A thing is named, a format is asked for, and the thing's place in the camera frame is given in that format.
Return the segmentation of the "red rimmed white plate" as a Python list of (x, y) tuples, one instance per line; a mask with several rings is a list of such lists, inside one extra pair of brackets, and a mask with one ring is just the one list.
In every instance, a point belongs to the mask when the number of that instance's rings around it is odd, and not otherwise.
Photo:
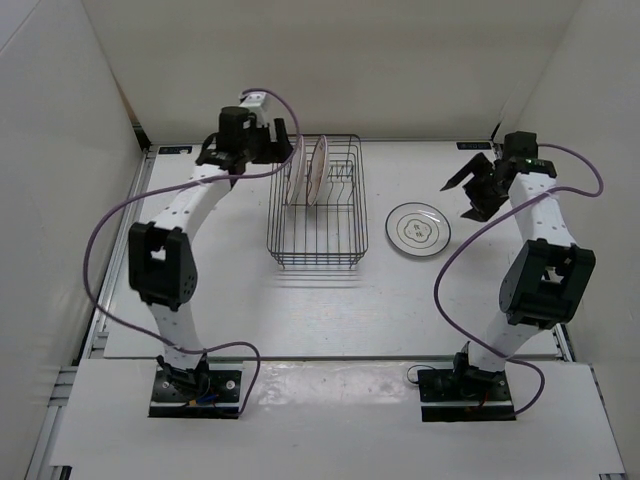
[(285, 204), (293, 204), (302, 189), (302, 184), (306, 168), (306, 145), (303, 136), (297, 141), (294, 156), (291, 161), (291, 168), (287, 179), (287, 191), (285, 196)]

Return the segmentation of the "orange sunburst pattern plate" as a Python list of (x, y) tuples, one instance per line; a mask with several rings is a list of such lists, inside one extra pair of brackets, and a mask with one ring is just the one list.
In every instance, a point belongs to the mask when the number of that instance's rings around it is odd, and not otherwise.
[(325, 185), (328, 170), (328, 139), (325, 135), (320, 135), (315, 144), (307, 173), (306, 205), (308, 207), (317, 203)]

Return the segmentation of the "white plate green rim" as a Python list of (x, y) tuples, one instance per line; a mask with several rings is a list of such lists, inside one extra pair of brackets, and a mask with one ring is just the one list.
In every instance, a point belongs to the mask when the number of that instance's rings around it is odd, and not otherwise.
[(394, 207), (385, 220), (387, 241), (399, 253), (417, 259), (434, 257), (451, 241), (451, 225), (436, 207), (407, 202)]

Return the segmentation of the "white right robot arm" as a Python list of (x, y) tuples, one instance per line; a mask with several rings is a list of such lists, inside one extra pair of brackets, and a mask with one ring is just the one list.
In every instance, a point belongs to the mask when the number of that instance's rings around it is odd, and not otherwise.
[(496, 317), (482, 337), (470, 336), (454, 357), (450, 390), (470, 400), (532, 337), (572, 320), (596, 257), (569, 232), (556, 197), (562, 190), (557, 171), (551, 161), (540, 158), (536, 134), (507, 134), (495, 161), (474, 155), (444, 185), (456, 186), (462, 186), (470, 200), (464, 218), (486, 229), (501, 221), (502, 205), (511, 204), (523, 240), (501, 283)]

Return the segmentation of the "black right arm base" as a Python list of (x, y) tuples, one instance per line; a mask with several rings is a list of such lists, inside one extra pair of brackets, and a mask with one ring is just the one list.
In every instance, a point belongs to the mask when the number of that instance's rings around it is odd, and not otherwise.
[(466, 353), (457, 353), (451, 365), (413, 365), (406, 379), (419, 390), (423, 422), (516, 420), (506, 373), (479, 370)]

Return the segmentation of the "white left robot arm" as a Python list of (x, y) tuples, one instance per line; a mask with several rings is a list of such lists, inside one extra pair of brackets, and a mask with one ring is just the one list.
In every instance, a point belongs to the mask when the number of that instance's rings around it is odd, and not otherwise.
[(292, 151), (284, 121), (278, 118), (271, 127), (266, 96), (252, 93), (221, 110), (218, 131), (203, 142), (189, 185), (152, 220), (130, 227), (129, 285), (163, 338), (161, 367), (177, 372), (175, 388), (188, 400), (202, 398), (210, 386), (199, 369), (204, 347), (189, 305), (198, 281), (191, 241), (248, 163), (281, 164)]

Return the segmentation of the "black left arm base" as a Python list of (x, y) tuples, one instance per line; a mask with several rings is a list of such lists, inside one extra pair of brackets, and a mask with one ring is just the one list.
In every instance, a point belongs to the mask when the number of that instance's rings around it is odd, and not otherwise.
[(242, 371), (235, 364), (210, 366), (201, 360), (195, 369), (170, 366), (156, 358), (156, 373), (148, 407), (150, 418), (237, 419)]

